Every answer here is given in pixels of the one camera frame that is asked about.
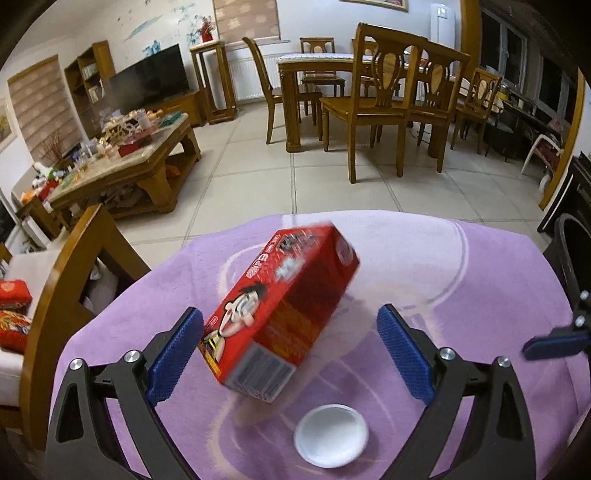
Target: red cushion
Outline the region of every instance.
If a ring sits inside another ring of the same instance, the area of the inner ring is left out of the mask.
[[[17,353],[25,353],[31,322],[20,313],[0,310],[0,346]]]
[[[0,280],[0,309],[18,310],[33,300],[23,280]]]

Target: window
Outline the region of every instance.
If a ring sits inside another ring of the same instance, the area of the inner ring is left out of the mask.
[[[577,98],[577,86],[553,61],[544,56],[541,60],[536,104],[546,115],[565,119],[571,123]]]
[[[47,163],[43,158],[43,143],[58,131],[63,137],[64,153],[82,139],[57,55],[8,79],[8,91],[33,160]]]
[[[275,0],[213,0],[217,31],[226,43],[249,38],[279,39]]]
[[[527,41],[502,18],[482,10],[480,66],[493,68],[507,83],[522,90],[525,79]]]

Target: potted plant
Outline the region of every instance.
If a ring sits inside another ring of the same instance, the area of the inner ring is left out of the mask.
[[[201,25],[200,33],[201,40],[204,42],[213,40],[213,20],[211,16],[203,17],[203,24]]]

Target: cartoon character print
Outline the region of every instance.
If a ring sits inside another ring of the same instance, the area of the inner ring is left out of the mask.
[[[226,338],[236,335],[254,324],[254,314],[267,293],[267,286],[255,282],[240,290],[241,294],[224,306],[224,316],[219,327],[204,339],[205,350],[219,363],[226,346]]]

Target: roller blind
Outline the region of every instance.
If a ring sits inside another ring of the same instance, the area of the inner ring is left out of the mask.
[[[213,0],[217,31],[226,43],[248,38],[279,38],[275,0]]]
[[[10,78],[8,91],[22,137],[35,161],[50,166],[43,159],[43,142],[56,131],[64,138],[64,153],[82,139],[57,55]]]

